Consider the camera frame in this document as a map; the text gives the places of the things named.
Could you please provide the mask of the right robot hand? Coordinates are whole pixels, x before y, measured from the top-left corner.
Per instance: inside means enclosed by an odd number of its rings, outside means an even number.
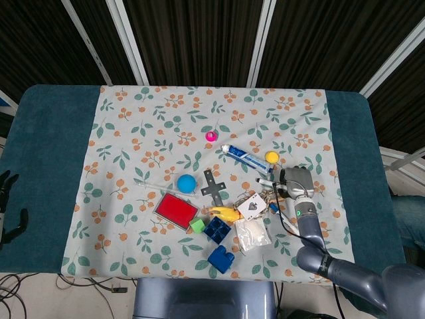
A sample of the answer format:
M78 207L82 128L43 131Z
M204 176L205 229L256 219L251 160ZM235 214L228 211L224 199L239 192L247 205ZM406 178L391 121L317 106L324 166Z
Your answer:
M287 167L280 170L279 180L274 184L276 198L293 199L314 196L314 186L310 170L305 167Z

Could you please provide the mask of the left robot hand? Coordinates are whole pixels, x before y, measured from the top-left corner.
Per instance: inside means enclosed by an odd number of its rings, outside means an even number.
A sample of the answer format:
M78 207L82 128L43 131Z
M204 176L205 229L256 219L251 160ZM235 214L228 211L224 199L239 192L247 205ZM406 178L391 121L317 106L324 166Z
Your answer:
M22 235L27 230L29 224L29 212L27 209L22 209L17 227L10 230L8 233L5 232L5 213L9 201L10 190L19 178L19 174L10 177L10 173L11 171L7 170L1 174L1 249L4 245L11 243L14 239Z

